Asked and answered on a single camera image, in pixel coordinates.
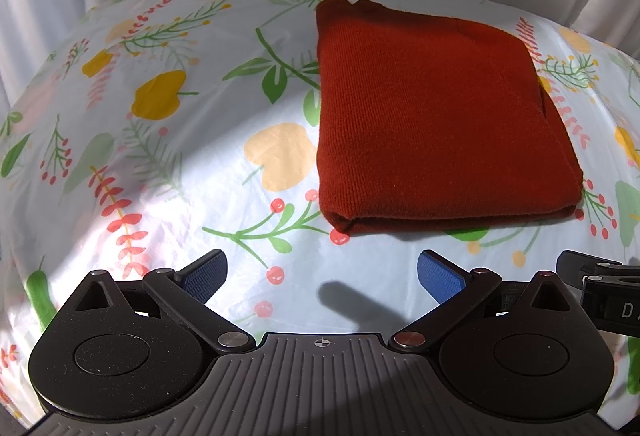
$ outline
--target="bed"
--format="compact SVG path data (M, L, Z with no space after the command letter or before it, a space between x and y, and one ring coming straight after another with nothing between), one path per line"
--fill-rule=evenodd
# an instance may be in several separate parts
M332 229L315 164L320 1L110 0L78 22L2 118L0 402L24 425L42 415L30 351L92 269L140 279L220 248L229 275L207 306L259 341L266 332L388 337L436 306L416 273L427 248L512 280L553 270L565 249L639 263L640 66L488 0L374 1L524 41L584 170L575 215L441 233ZM620 427L640 405L640 344L603 335L616 374L600 415Z

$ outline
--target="round black disc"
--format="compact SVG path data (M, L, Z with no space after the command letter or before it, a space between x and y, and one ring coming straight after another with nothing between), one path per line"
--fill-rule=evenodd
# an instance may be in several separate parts
M118 376L135 371L149 357L146 342L132 335L111 333L85 340L76 349L76 364L98 376Z
M60 315L56 330L35 346L31 382L53 408L90 419L134 418L178 400L202 376L202 348L186 329L133 312L106 314L110 309L83 311L81 326Z
M599 406L613 361L593 325L530 309L465 324L440 348L440 366L467 400L500 416L559 419Z

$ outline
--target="red berry print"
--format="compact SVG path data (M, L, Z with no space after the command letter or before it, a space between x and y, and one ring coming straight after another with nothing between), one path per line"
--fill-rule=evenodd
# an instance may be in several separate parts
M618 226L618 221L613 217L615 210L607 204L604 194L591 192L595 188L593 181L586 180L584 183L582 188L582 203L580 204L581 209L579 209L582 211L582 214L581 217L579 217L578 210L576 210L575 216L581 220L584 218L584 213L588 213L591 235L596 237L598 231L600 231L602 238L606 240L609 238L609 225L607 222L610 223L613 229Z
M254 306L254 313L261 319L268 319L273 313L273 304L267 301L258 302Z
M314 201L318 200L318 191L316 190L306 191L305 199L310 203L313 203Z
M280 266L273 266L267 270L267 281L271 284L282 284L284 270Z
M276 197L272 202L271 202L271 212L273 213L280 213L284 210L284 201L282 199L280 199L279 197Z
M51 176L49 179L50 185L53 185L55 183L56 174L58 173L58 171L65 172L65 167L68 167L71 164L71 159L69 158L71 149L65 148L65 146L69 143L69 138L65 138L60 133L59 126L60 114L56 116L56 124L54 125L51 132L51 138L44 153L43 160L40 162L40 168L46 167L47 169L42 175L42 181L45 181Z
M349 242L350 237L345 233L340 233L334 228L331 232L329 232L329 239L334 244L340 246L341 244L346 244L347 242Z

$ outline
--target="blue gripper pad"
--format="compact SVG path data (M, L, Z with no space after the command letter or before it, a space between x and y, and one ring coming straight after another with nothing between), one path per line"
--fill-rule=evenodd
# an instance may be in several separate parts
M438 304L466 287L465 277L424 251L418 257L418 281Z
M226 281L226 255L212 250L174 275L180 288L202 304L213 296Z

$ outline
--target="towel fold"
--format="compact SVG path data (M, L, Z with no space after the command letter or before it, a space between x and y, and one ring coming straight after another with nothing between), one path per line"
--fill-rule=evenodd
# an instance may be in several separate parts
M569 216L582 170L525 45L369 0L316 11L319 204L341 233Z

